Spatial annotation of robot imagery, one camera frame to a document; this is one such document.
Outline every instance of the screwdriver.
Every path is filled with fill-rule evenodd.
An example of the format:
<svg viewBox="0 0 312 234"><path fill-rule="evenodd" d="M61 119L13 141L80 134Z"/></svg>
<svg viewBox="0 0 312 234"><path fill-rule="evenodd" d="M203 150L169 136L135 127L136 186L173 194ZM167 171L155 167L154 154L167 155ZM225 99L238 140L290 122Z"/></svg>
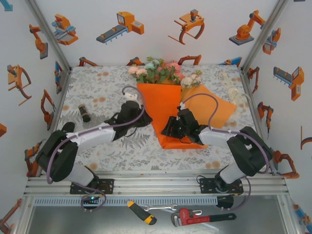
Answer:
<svg viewBox="0 0 312 234"><path fill-rule="evenodd" d="M154 225L157 222L157 219L151 215L149 212L143 210L141 207L139 207L137 204L135 204L133 201L128 201L127 206L144 222L146 222L148 225Z"/></svg>

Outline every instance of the white flower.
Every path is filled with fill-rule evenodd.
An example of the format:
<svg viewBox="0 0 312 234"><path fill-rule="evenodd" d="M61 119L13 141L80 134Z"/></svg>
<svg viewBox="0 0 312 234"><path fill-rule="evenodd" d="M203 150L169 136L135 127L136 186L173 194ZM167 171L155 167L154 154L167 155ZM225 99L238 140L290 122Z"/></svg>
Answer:
<svg viewBox="0 0 312 234"><path fill-rule="evenodd" d="M200 76L196 76L195 81L196 81L197 83L201 83L201 78L200 78Z"/></svg>
<svg viewBox="0 0 312 234"><path fill-rule="evenodd" d="M192 80L194 80L196 78L196 74L192 74L190 77L192 78Z"/></svg>
<svg viewBox="0 0 312 234"><path fill-rule="evenodd" d="M181 86L182 86L182 88L185 88L185 87L191 86L192 83L193 83L192 78L190 78L190 77L185 77L185 78L183 78L182 81L181 81Z"/></svg>

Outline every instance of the wrench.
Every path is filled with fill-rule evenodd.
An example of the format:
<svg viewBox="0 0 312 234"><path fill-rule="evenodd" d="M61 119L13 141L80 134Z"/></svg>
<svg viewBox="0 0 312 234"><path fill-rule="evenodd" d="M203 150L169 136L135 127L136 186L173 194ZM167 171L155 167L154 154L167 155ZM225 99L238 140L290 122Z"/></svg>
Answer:
<svg viewBox="0 0 312 234"><path fill-rule="evenodd" d="M173 211L176 211L176 207L177 204L172 204L171 206L149 206L146 205L146 208L144 209L145 211L149 211L149 210L155 210L155 209L171 209Z"/></svg>

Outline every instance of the ventilation grille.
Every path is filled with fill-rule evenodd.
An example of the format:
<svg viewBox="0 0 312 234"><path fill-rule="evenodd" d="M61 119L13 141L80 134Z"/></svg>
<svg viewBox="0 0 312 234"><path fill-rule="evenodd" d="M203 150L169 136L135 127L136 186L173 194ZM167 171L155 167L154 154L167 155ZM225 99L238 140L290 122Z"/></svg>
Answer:
<svg viewBox="0 0 312 234"><path fill-rule="evenodd" d="M89 204L84 206L94 206L98 202L102 202L104 198L99 200L90 201ZM140 206L145 205L217 205L218 201L216 196L175 196L175 197L107 197L105 206L125 206L128 200L134 201ZM81 197L37 197L35 206L80 206Z"/></svg>

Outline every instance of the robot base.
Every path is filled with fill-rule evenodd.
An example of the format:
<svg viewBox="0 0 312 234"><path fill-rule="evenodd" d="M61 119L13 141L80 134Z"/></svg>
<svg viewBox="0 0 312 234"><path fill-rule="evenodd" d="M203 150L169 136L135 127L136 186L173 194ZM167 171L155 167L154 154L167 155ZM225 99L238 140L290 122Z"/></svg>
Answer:
<svg viewBox="0 0 312 234"><path fill-rule="evenodd" d="M45 43L44 45L45 45L45 51L43 54L40 53L40 59L44 59L44 58L48 57L48 43Z"/></svg>
<svg viewBox="0 0 312 234"><path fill-rule="evenodd" d="M218 190L215 185L215 178L201 178L199 179L200 191L202 194L238 194L241 195L244 192L242 181L237 179L232 184L228 184L226 191L222 192Z"/></svg>
<svg viewBox="0 0 312 234"><path fill-rule="evenodd" d="M113 179L99 179L98 180L98 190L103 191L105 194L113 194L114 190L114 180ZM84 189L76 184L72 184L70 186L70 194L79 194L86 195L92 193L92 190Z"/></svg>
<svg viewBox="0 0 312 234"><path fill-rule="evenodd" d="M249 41L254 40L254 38L253 38L252 36L250 36L250 37L249 37L248 39L246 39L246 40L237 40L237 39L236 39L236 35L235 35L235 36L233 36L233 37L230 37L229 40L230 40L231 42L235 43L236 45L242 45L242 44L245 44L245 43L247 43L247 42L249 42Z"/></svg>

